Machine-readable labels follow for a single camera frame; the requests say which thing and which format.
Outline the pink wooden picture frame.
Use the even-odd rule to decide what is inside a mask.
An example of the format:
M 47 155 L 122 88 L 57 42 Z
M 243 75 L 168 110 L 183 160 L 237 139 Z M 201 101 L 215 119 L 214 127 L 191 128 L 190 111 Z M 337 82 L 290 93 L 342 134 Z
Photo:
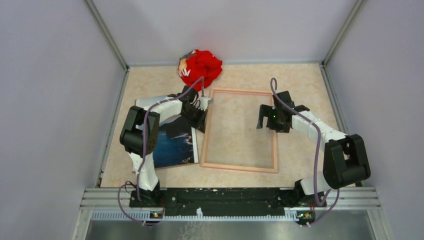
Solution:
M 277 134 L 257 128 L 261 105 L 271 105 L 263 90 L 212 88 L 199 164 L 203 168 L 276 174 Z

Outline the landscape photo print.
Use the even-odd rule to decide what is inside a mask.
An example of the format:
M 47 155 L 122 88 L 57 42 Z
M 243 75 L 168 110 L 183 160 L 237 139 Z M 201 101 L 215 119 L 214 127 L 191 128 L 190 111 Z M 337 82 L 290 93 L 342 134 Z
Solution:
M 152 152 L 155 169 L 181 167 L 183 165 L 198 164 L 198 150 L 196 130 L 191 127 L 186 117 L 181 116 L 182 99 L 170 101 L 170 97 L 163 95 L 150 98 L 141 98 L 135 105 L 144 110 L 154 107 L 147 119 L 147 129 L 152 130 L 153 112 L 159 113 L 161 119 L 158 125 L 157 144 Z

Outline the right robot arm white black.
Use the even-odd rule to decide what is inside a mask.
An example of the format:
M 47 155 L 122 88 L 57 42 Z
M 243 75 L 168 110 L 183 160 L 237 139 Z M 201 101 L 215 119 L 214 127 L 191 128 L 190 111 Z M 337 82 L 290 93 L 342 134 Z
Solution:
M 295 105 L 290 93 L 272 96 L 273 105 L 259 107 L 257 129 L 266 127 L 277 133 L 296 130 L 316 144 L 312 176 L 295 182 L 293 190 L 285 191 L 282 202 L 287 207 L 322 206 L 331 190 L 367 180 L 371 176 L 365 141 L 358 134 L 336 130 L 316 117 L 308 107 Z

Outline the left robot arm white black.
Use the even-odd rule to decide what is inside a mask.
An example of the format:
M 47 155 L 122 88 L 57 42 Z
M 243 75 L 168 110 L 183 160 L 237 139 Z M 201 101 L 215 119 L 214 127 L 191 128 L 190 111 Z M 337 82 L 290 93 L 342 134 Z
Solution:
M 153 152 L 158 144 L 160 124 L 181 116 L 190 127 L 205 132 L 208 106 L 213 98 L 188 86 L 181 93 L 161 96 L 151 105 L 131 106 L 119 142 L 132 160 L 136 174 L 135 200 L 154 207 L 160 202 L 160 181 L 154 167 Z

